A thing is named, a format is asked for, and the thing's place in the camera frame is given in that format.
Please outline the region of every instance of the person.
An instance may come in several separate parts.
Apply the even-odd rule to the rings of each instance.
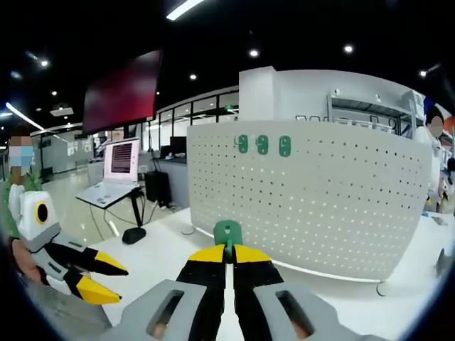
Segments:
[[[3,223],[6,228],[6,244],[14,258],[18,270],[32,281],[40,282],[40,271],[33,261],[30,251],[19,239],[16,221],[9,206],[11,187],[22,185],[25,191],[42,190],[38,175],[30,173],[33,158],[33,146],[30,130],[26,124],[19,124],[10,134],[8,143],[8,159],[10,171],[4,182]]]
[[[430,107],[425,119],[425,125],[417,128],[414,139],[432,147],[432,169],[429,179],[429,197],[436,197],[439,188],[439,178],[442,164],[442,145],[438,139],[442,134],[444,117],[436,106]]]
[[[450,158],[447,161],[447,168],[441,172],[439,180],[439,197],[441,204],[439,213],[447,213],[454,215],[455,213],[455,158]]]

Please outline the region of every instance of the green clip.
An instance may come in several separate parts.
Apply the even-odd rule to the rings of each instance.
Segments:
[[[225,245],[227,263],[232,264],[232,247],[236,244],[243,244],[240,224],[234,220],[217,222],[213,228],[213,236],[215,237],[215,245]]]
[[[239,141],[237,142],[234,138],[234,144],[239,146],[239,152],[245,154],[248,152],[248,136],[240,135]]]
[[[261,155],[267,155],[269,152],[269,138],[266,135],[259,135],[256,139],[257,152]]]
[[[289,136],[281,136],[279,138],[279,155],[287,158],[291,155],[291,138]]]

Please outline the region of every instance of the face mask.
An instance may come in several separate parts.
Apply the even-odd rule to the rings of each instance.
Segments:
[[[9,147],[9,166],[21,167],[21,175],[27,174],[33,158],[32,146]]]

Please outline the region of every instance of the white pillar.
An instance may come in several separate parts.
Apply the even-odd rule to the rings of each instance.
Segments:
[[[240,72],[239,120],[277,119],[278,86],[278,72],[272,66]]]

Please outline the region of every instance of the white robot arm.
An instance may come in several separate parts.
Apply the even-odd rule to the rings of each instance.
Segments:
[[[119,294],[83,272],[126,276],[128,271],[108,254],[85,247],[62,231],[49,193],[24,192],[23,186],[11,187],[9,207],[21,241],[30,251],[44,284],[91,304],[120,301]]]
[[[24,192],[25,188],[22,185],[15,184],[11,186],[11,190],[9,192],[8,207],[16,224],[19,224],[21,220],[21,195]]]

